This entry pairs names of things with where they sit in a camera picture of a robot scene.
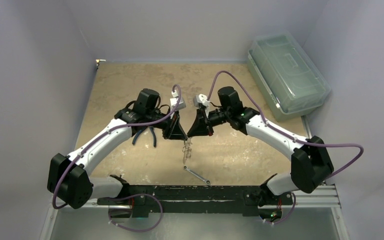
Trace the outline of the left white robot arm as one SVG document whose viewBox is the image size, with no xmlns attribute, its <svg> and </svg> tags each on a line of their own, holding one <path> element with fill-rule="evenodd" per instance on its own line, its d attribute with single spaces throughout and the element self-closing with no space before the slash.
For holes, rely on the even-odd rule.
<svg viewBox="0 0 384 240">
<path fill-rule="evenodd" d="M 126 203 L 129 191 L 120 177 L 91 180 L 90 175 L 115 148 L 146 127 L 161 129 L 165 140 L 187 141 L 180 124 L 179 111 L 185 108 L 185 102 L 178 84 L 172 87 L 171 95 L 170 111 L 162 113 L 158 109 L 160 94 L 144 88 L 136 100 L 119 110 L 109 124 L 83 146 L 67 155 L 53 156 L 47 180 L 52 207 L 78 209 L 88 200 L 99 198 L 110 198 L 118 205 Z"/>
</svg>

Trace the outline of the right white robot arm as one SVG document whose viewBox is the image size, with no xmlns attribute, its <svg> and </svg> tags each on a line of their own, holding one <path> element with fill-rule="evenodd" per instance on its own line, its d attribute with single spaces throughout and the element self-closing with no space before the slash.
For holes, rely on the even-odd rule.
<svg viewBox="0 0 384 240">
<path fill-rule="evenodd" d="M 272 204 L 281 194 L 291 191 L 310 194 L 333 173 L 332 161 L 321 138 L 306 138 L 267 120 L 257 110 L 245 107 L 231 86 L 221 88 L 217 94 L 221 105 L 215 110 L 209 109 L 211 102 L 206 95 L 194 97 L 196 117 L 187 136 L 212 136 L 216 126 L 229 124 L 232 129 L 263 141 L 287 157 L 290 171 L 275 174 L 261 185 L 260 196 L 264 202 Z"/>
</svg>

